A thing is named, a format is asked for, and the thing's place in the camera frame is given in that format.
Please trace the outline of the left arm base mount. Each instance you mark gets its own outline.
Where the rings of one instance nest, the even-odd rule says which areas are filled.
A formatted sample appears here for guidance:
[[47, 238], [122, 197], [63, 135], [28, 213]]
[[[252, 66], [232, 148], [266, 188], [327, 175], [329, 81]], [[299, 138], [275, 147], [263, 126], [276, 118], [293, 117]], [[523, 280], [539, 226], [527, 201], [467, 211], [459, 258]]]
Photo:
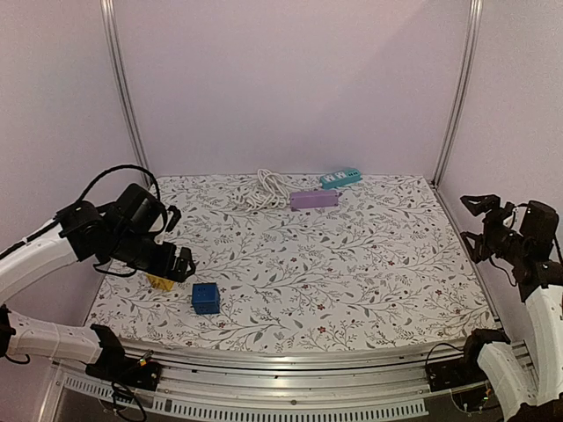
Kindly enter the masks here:
[[155, 391], [162, 369], [162, 365], [152, 359], [103, 352], [96, 362], [86, 365], [85, 373], [104, 381], [121, 382], [130, 388]]

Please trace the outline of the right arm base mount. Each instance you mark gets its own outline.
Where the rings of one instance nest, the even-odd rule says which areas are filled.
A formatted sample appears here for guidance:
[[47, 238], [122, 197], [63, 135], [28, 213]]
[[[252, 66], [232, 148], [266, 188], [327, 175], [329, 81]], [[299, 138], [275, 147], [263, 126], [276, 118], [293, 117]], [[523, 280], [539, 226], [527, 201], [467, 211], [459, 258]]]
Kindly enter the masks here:
[[462, 359], [430, 362], [425, 372], [432, 392], [461, 387], [470, 381]]

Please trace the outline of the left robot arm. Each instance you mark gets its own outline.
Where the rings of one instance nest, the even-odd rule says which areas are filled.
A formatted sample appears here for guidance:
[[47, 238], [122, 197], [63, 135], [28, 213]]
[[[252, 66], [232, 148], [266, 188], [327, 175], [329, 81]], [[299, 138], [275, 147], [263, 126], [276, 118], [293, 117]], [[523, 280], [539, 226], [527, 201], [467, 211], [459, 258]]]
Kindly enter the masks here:
[[45, 276], [64, 267], [95, 258], [94, 269], [103, 273], [111, 261], [127, 271], [182, 283], [194, 275], [196, 265], [187, 247], [163, 240], [181, 216], [161, 200], [158, 187], [148, 189], [132, 183], [117, 200], [96, 206], [86, 199], [104, 177], [126, 170], [126, 165], [101, 172], [78, 198], [31, 235], [1, 253], [1, 356], [19, 365], [33, 356], [76, 360], [88, 375], [121, 382], [144, 367], [145, 354], [127, 357], [113, 331], [99, 324], [68, 326], [23, 316], [5, 305], [13, 296]]

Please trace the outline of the purple power strip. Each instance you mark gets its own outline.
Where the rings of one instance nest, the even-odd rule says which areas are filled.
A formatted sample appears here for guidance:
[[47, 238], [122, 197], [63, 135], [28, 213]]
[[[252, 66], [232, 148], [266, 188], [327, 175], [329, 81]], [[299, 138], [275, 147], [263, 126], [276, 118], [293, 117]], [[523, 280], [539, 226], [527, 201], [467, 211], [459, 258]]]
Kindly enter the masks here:
[[336, 207], [339, 197], [336, 190], [294, 192], [289, 196], [289, 206], [293, 210]]

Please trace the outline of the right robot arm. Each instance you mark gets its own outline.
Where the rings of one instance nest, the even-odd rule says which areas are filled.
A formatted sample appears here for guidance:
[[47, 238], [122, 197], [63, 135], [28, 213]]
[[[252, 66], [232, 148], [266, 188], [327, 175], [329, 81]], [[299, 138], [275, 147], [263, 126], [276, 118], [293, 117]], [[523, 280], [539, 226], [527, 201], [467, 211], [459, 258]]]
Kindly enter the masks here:
[[529, 315], [537, 350], [533, 382], [515, 357], [508, 336], [500, 330], [474, 330], [464, 344], [455, 376], [473, 383], [485, 374], [506, 421], [562, 419], [562, 261], [556, 231], [559, 215], [537, 200], [523, 203], [523, 219], [513, 229], [518, 206], [495, 194], [464, 195], [461, 202], [474, 216], [482, 215], [479, 234], [461, 233], [471, 261], [501, 259], [512, 267], [515, 285]]

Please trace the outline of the blue cube socket adapter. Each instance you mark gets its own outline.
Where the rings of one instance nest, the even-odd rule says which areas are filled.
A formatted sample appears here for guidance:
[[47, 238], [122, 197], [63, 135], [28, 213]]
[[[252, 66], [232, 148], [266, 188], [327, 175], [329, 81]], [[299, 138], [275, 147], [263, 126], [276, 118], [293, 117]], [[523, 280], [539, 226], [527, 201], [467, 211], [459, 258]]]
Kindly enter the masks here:
[[215, 283], [194, 283], [192, 285], [192, 307], [197, 315], [220, 313], [220, 292]]

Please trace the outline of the yellow cube socket adapter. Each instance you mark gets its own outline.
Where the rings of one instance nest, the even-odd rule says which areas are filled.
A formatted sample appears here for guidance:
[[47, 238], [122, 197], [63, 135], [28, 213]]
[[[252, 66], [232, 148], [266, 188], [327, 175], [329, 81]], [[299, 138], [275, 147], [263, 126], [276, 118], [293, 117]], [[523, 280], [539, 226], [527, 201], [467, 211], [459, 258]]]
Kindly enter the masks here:
[[146, 278], [152, 288], [165, 292], [172, 291], [175, 285], [175, 282], [172, 280], [168, 280], [166, 278], [158, 277], [148, 273], [146, 273]]

